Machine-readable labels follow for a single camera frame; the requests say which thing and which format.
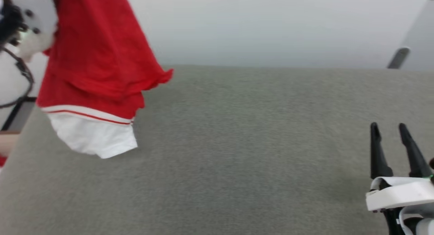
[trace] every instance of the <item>felt surface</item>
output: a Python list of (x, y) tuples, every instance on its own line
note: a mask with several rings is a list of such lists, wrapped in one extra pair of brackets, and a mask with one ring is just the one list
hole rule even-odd
[(0, 234), (387, 234), (364, 201), (370, 123), (396, 175), (400, 122), (434, 157), (434, 73), (175, 66), (144, 94), (139, 148), (110, 159), (35, 109), (0, 175)]

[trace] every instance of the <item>red shirt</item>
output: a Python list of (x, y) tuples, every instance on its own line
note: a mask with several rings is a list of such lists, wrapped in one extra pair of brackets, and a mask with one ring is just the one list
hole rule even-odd
[[(116, 101), (171, 79), (172, 70), (158, 64), (127, 0), (54, 1), (59, 24), (46, 75)], [(43, 95), (39, 104), (47, 106)]]

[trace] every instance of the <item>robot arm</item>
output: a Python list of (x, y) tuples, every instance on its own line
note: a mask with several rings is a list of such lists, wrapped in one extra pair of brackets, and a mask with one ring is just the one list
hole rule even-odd
[(371, 190), (369, 211), (386, 218), (389, 235), (434, 235), (434, 178), (405, 124), (399, 124), (410, 163), (409, 177), (394, 177), (381, 147), (376, 123), (371, 125)]
[[(24, 100), (33, 88), (34, 78), (24, 60), (49, 48), (56, 31), (57, 13), (53, 0), (0, 0), (0, 53), (5, 51), (16, 61), (21, 74), (28, 80), (28, 88), (18, 99), (0, 105), (13, 106)], [(15, 55), (5, 46), (18, 46)]]
[(1, 0), (0, 46), (17, 45), (18, 32), (33, 31), (36, 35), (54, 34), (57, 13), (53, 0)]

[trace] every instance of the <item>white robot part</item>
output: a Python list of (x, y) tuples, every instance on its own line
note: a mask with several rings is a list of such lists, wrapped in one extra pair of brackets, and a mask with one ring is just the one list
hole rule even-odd
[(12, 0), (12, 3), (20, 8), (30, 30), (54, 34), (58, 18), (53, 0)]
[[(391, 187), (379, 190), (381, 180)], [(366, 194), (369, 211), (434, 202), (434, 184), (429, 178), (378, 177), (372, 181), (371, 189), (375, 190)]]
[(434, 219), (423, 219), (417, 224), (416, 234), (434, 234)]

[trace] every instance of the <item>white fabric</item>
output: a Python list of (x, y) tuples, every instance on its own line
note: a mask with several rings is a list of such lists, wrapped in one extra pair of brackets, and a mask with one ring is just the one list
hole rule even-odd
[(135, 149), (131, 124), (116, 124), (70, 113), (48, 114), (57, 136), (79, 153), (107, 159)]
[(118, 122), (118, 123), (123, 123), (123, 124), (130, 124), (132, 122), (132, 119), (125, 119), (125, 118), (121, 118), (119, 116), (115, 116), (106, 112), (102, 112), (99, 110), (94, 110), (91, 108), (87, 108), (87, 107), (83, 107), (83, 106), (78, 106), (78, 105), (55, 105), (55, 106), (50, 106), (50, 107), (44, 107), (42, 109), (43, 112), (45, 113), (65, 113), (65, 114), (81, 114), (82, 117), (85, 116), (89, 116), (89, 118), (100, 118), (100, 119), (105, 119), (107, 121), (111, 121), (111, 122)]

